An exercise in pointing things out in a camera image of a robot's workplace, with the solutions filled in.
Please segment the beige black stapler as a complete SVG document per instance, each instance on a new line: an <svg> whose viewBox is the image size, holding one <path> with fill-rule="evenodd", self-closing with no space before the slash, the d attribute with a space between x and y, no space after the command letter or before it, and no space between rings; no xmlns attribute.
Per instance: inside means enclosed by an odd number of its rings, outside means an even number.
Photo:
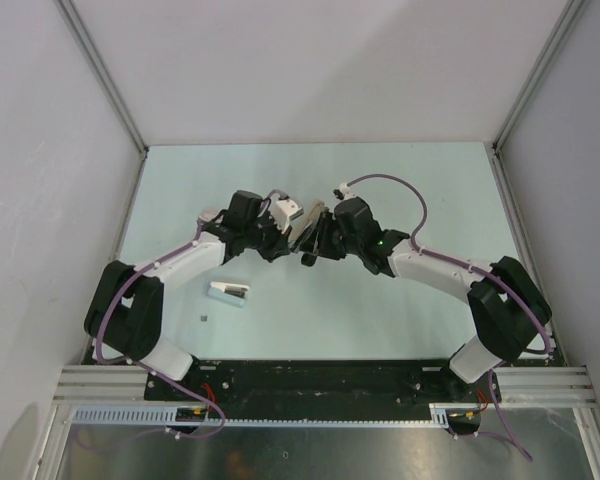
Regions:
<svg viewBox="0 0 600 480"><path fill-rule="evenodd" d="M309 245L308 253L314 254L317 251L317 237L314 237L313 241L310 238L317 234L320 217L325 210L325 203L322 200L315 200L308 212L292 226L288 238L291 253L301 252L305 245Z"/></svg>

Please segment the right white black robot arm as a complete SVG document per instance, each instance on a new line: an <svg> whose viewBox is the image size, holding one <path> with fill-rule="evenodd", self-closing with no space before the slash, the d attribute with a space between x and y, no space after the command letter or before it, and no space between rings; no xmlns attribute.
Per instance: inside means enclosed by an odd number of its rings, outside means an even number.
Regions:
<svg viewBox="0 0 600 480"><path fill-rule="evenodd" d="M374 275L417 281L467 304L476 334L450 357L441 376L442 391L453 401L473 394L488 370L517 360L552 317L518 260L504 256L495 263L470 263L416 248L409 234L381 228L357 197L333 210L315 205L291 245L306 266L317 258L354 255Z"/></svg>

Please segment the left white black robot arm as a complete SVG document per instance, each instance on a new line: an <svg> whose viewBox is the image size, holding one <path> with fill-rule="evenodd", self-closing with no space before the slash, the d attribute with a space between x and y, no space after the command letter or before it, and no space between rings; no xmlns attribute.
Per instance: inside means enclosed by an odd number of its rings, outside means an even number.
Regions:
<svg viewBox="0 0 600 480"><path fill-rule="evenodd" d="M165 296L246 250L266 261L289 253L292 222L303 207L280 190L266 197L238 190L227 208L198 216L193 237L144 264L110 262L103 270L84 322L103 365L128 362L166 377L177 398L194 397L200 374L192 354L163 333Z"/></svg>

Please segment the light blue white stapler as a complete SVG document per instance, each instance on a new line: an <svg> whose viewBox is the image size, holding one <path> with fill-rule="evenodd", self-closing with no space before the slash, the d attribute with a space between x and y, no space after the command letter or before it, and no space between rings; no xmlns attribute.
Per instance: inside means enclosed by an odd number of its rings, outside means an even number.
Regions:
<svg viewBox="0 0 600 480"><path fill-rule="evenodd" d="M207 296L223 304L243 308L250 290L245 284L212 281L207 289Z"/></svg>

